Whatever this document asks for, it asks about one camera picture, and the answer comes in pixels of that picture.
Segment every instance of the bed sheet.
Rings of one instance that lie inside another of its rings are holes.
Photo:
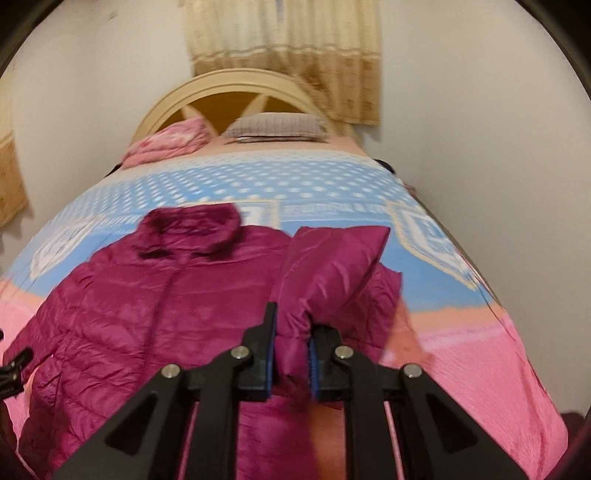
[[[530,478],[545,477],[566,449],[566,428],[511,319],[478,275],[404,185],[362,152],[290,146],[213,144],[119,170],[83,193],[31,240],[0,284],[0,353],[75,266],[156,207],[233,202],[245,224],[291,235],[303,225],[387,225],[382,263],[402,272],[404,301],[382,363],[423,364]],[[7,402],[17,434],[27,402],[28,395]],[[342,413],[312,410],[321,477],[343,478]]]

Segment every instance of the curtain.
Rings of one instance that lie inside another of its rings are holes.
[[[378,0],[181,1],[195,75],[232,67],[285,73],[330,118],[378,124]]]
[[[12,66],[0,78],[0,227],[28,205],[12,133]]]

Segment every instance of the silver bolt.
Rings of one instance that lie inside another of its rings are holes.
[[[176,364],[168,364],[164,367],[160,373],[165,378],[174,378],[177,377],[181,372],[181,368]]]
[[[423,374],[423,369],[417,364],[404,365],[402,371],[408,378],[417,378]]]
[[[348,360],[355,352],[350,346],[341,345],[335,348],[335,355],[341,360]]]
[[[250,354],[251,351],[248,349],[247,346],[244,345],[238,345],[230,351],[230,355],[232,355],[236,360],[242,360]]]

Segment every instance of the jacket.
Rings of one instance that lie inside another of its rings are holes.
[[[239,344],[278,303],[278,393],[241,407],[238,478],[317,476],[307,426],[311,322],[379,359],[401,276],[379,262],[389,230],[241,226],[233,205],[162,208],[95,253],[48,296],[8,348],[30,346],[20,453],[49,478],[159,369],[194,368]]]

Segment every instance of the purple jacket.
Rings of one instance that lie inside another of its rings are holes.
[[[278,302],[278,392],[241,408],[238,478],[317,476],[307,420],[311,319],[379,358],[401,277],[379,262],[385,227],[241,226],[233,205],[157,209],[49,295],[5,354],[30,346],[33,381],[20,452],[40,478],[165,364],[193,368],[237,345]]]

